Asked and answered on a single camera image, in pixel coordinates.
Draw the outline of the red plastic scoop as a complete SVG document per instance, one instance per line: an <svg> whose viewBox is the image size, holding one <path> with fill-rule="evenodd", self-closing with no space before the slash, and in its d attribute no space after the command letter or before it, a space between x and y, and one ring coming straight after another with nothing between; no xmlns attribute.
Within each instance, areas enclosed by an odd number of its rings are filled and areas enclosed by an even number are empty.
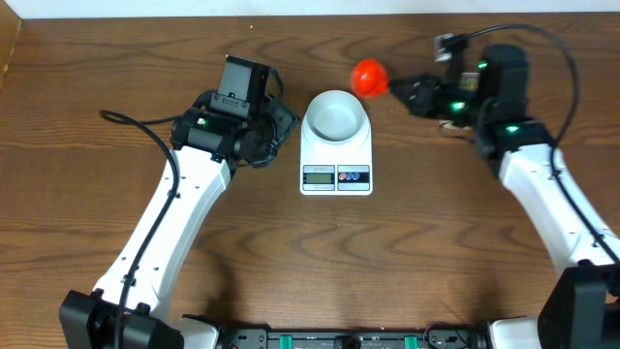
<svg viewBox="0 0 620 349"><path fill-rule="evenodd" d="M365 59L353 69L350 85L359 98L371 98L388 91L388 70L376 59Z"/></svg>

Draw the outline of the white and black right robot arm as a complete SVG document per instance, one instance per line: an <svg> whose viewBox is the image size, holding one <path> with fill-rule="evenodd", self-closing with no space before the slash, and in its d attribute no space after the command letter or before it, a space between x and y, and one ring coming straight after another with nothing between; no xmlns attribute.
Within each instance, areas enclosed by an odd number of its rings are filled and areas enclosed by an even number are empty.
<svg viewBox="0 0 620 349"><path fill-rule="evenodd" d="M557 142L527 113L526 52L486 47L478 86L459 80L462 51L449 73L394 79L389 91L415 116L472 130L473 144L536 228L559 275L541 313L489 322L473 348L616 348L619 345L619 237L575 183Z"/></svg>

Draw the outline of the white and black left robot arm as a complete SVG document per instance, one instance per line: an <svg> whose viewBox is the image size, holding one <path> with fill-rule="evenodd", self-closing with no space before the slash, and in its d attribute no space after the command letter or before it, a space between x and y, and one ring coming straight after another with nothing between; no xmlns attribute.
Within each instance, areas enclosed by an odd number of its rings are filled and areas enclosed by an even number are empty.
<svg viewBox="0 0 620 349"><path fill-rule="evenodd" d="M127 244L90 294L59 310L71 348L214 348L216 326L168 324L177 277L201 225L240 167L268 166L299 122L280 96L209 90L172 126L159 184Z"/></svg>

